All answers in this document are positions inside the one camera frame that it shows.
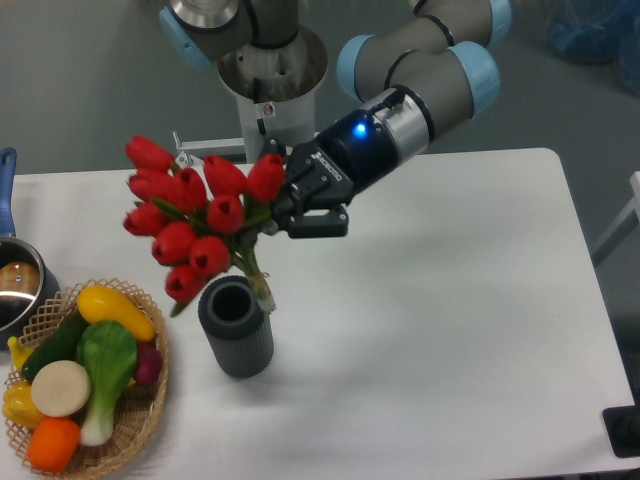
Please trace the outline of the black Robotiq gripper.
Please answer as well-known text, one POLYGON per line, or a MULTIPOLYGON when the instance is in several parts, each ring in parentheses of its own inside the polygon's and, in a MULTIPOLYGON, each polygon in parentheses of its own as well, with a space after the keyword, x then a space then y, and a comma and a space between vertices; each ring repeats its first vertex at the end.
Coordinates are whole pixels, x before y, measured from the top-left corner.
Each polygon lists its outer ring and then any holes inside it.
POLYGON ((354 111, 294 148, 268 137, 257 164, 278 158, 286 165, 272 217, 290 238, 338 238, 348 233, 346 207, 399 165, 389 128, 371 114, 354 111))

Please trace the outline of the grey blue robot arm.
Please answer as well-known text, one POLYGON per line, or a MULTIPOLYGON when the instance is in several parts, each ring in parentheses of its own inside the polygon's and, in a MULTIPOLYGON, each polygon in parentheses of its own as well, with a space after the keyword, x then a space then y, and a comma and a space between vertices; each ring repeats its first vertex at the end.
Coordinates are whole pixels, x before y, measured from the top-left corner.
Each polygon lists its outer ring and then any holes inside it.
POLYGON ((171 1, 159 21, 184 61, 215 66, 236 98, 246 159, 285 160, 284 185, 250 231, 319 238, 345 235, 356 195, 496 100, 488 48, 511 17, 507 1, 418 1, 411 22, 352 38, 333 64, 294 1, 171 1), (317 131, 330 68, 359 106, 317 131))

